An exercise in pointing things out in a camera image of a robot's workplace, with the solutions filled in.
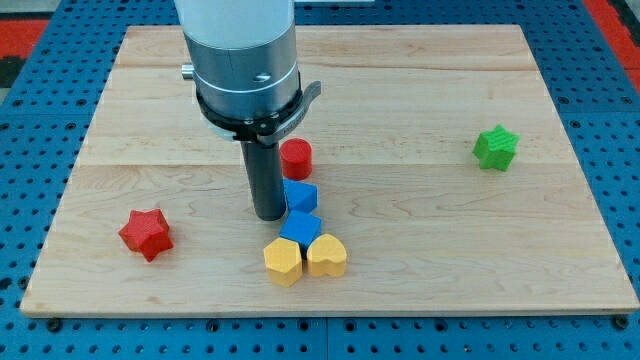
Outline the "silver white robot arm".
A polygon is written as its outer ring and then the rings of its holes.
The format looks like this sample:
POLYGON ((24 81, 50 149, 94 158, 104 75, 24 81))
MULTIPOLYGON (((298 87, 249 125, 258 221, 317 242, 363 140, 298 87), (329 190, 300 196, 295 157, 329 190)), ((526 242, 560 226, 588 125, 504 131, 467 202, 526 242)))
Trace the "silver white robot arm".
POLYGON ((293 0, 176 0, 202 113, 223 137, 269 136, 300 103, 293 0))

